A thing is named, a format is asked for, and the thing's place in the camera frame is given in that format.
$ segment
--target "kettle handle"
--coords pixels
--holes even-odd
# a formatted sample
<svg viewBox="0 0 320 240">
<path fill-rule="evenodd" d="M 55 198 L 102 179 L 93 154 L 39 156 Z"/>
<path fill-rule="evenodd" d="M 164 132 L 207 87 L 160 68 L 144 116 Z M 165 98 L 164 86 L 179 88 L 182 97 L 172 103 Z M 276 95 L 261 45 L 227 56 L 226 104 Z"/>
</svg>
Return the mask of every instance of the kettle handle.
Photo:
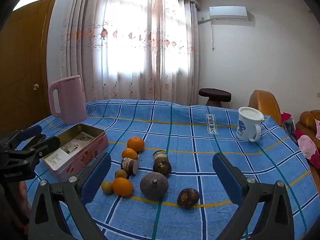
<svg viewBox="0 0 320 240">
<path fill-rule="evenodd" d="M 54 117 L 60 117 L 60 118 L 62 118 L 62 113 L 57 113 L 57 112 L 56 112 L 56 109 L 55 109 L 55 107 L 54 107 L 54 99 L 53 99 L 53 91 L 59 90 L 59 87 L 60 87 L 60 82 L 59 82 L 59 81 L 53 82 L 53 83 L 49 86 L 48 95 L 49 95 L 49 105 L 50 105 L 51 114 L 52 114 Z"/>
</svg>

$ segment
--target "air conditioner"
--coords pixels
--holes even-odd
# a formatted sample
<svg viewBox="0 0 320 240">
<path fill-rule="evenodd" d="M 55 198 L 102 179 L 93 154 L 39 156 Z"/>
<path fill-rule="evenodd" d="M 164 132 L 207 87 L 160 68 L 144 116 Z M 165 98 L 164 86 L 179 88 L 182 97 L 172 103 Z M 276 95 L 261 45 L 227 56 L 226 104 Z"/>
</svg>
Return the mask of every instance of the air conditioner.
<svg viewBox="0 0 320 240">
<path fill-rule="evenodd" d="M 213 20 L 245 20 L 248 21 L 247 8 L 244 6 L 215 6 L 209 7 Z"/>
</svg>

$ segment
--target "pink tin box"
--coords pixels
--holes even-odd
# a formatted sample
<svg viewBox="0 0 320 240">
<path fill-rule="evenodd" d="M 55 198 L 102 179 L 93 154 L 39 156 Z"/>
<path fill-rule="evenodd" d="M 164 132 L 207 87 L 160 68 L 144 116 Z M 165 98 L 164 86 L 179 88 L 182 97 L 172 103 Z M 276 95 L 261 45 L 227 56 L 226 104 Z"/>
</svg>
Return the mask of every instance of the pink tin box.
<svg viewBox="0 0 320 240">
<path fill-rule="evenodd" d="M 77 138 L 77 136 L 79 137 L 80 133 L 85 133 L 92 137 L 91 141 L 74 155 L 72 153 L 68 155 L 68 153 L 62 150 L 65 149 L 63 147 L 68 145 L 71 140 Z M 60 148 L 47 156 L 44 159 L 44 163 L 61 182 L 68 180 L 71 176 L 77 175 L 109 145 L 105 130 L 83 123 L 76 124 L 57 135 L 57 137 L 60 139 Z"/>
</svg>

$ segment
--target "blue floral pattern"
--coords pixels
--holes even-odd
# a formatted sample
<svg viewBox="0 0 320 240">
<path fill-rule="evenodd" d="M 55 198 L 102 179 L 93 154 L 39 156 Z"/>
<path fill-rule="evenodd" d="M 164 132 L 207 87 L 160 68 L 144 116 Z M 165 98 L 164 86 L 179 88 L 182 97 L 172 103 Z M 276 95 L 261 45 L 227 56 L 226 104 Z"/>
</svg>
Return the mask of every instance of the blue floral pattern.
<svg viewBox="0 0 320 240">
<path fill-rule="evenodd" d="M 243 131 L 246 129 L 246 127 L 244 126 L 244 123 L 241 120 L 239 120 L 238 127 L 239 127 L 238 131 L 240 133 L 243 133 Z"/>
</svg>

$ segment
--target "open tin box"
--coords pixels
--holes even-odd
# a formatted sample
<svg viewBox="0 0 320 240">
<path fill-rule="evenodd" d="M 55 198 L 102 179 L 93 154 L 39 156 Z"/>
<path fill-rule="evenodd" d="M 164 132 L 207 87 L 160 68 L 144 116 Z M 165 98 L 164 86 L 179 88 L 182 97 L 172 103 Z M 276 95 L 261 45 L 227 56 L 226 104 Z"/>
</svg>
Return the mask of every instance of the open tin box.
<svg viewBox="0 0 320 240">
<path fill-rule="evenodd" d="M 77 175 L 109 142 L 105 130 L 83 123 L 57 135 L 60 148 L 44 159 L 48 169 L 63 182 Z"/>
</svg>

